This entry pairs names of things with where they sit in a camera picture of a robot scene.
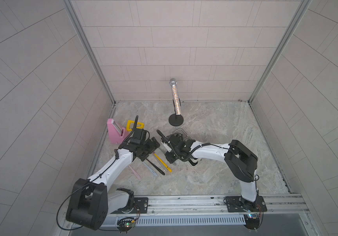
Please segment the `yellow toothbrush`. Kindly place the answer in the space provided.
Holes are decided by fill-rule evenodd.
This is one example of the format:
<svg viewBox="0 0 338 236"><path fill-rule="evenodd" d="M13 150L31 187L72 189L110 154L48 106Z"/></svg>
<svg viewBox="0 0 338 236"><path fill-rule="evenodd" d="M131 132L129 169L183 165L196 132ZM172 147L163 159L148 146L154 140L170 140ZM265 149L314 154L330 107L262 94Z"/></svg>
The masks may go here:
<svg viewBox="0 0 338 236"><path fill-rule="evenodd" d="M154 152L153 155L156 157L156 159L161 163L161 165L166 168L170 173L172 172L172 169L164 163L164 161Z"/></svg>

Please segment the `black toothbrush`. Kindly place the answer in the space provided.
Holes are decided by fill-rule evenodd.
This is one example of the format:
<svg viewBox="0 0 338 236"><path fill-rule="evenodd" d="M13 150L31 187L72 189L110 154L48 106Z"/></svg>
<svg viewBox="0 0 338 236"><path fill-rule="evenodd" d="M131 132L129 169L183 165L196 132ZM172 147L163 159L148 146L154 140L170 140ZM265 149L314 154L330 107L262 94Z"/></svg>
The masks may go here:
<svg viewBox="0 0 338 236"><path fill-rule="evenodd" d="M161 175L165 176L165 172L161 170L158 166L156 166L154 163L152 163L149 159L146 159L148 163L150 163Z"/></svg>

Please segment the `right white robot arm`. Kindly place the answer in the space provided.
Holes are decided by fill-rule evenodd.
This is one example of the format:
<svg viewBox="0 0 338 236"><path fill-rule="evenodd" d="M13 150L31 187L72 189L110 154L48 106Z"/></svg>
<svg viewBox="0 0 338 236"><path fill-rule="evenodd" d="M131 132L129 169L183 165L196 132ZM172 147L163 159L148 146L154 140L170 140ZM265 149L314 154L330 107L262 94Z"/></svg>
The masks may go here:
<svg viewBox="0 0 338 236"><path fill-rule="evenodd" d="M184 140L181 134L165 136L157 130L167 149L170 163L180 160L196 166L200 159L226 163L232 174L240 181L242 202L254 203L258 197L256 170L258 157L238 140L227 144L202 143L193 139Z"/></svg>

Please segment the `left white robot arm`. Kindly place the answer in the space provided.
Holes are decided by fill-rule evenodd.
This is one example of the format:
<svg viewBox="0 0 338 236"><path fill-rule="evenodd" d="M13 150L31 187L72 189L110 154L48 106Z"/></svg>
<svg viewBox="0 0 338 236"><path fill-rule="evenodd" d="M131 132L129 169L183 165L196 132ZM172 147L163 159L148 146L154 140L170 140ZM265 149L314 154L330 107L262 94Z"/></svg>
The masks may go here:
<svg viewBox="0 0 338 236"><path fill-rule="evenodd" d="M68 203L66 221L77 224L79 228L98 230L108 214L138 210L132 190L118 188L112 193L109 190L135 159L144 161L159 146L157 139L151 137L148 131L133 130L115 149L112 159L96 174L75 182L71 194L65 199Z"/></svg>

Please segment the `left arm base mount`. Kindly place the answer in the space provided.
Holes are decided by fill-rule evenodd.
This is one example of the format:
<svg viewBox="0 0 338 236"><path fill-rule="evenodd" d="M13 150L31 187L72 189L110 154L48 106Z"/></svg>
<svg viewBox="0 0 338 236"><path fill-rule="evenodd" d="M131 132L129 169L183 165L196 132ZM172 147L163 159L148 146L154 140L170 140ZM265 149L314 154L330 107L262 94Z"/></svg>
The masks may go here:
<svg viewBox="0 0 338 236"><path fill-rule="evenodd" d="M134 202L132 204L132 208L128 209L127 211L123 211L122 209L118 209L112 214L137 214L137 211L139 210L140 214L146 214L149 204L149 198L148 197L135 197Z"/></svg>

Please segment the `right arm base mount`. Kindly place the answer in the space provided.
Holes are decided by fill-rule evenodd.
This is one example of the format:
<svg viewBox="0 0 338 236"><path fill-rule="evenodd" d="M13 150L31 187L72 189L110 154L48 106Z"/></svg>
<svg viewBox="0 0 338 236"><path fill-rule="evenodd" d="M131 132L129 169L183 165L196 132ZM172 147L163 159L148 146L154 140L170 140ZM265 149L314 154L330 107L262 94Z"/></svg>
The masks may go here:
<svg viewBox="0 0 338 236"><path fill-rule="evenodd" d="M242 196L227 196L224 198L228 212L266 212L267 207L262 196L257 195L254 202L245 200Z"/></svg>

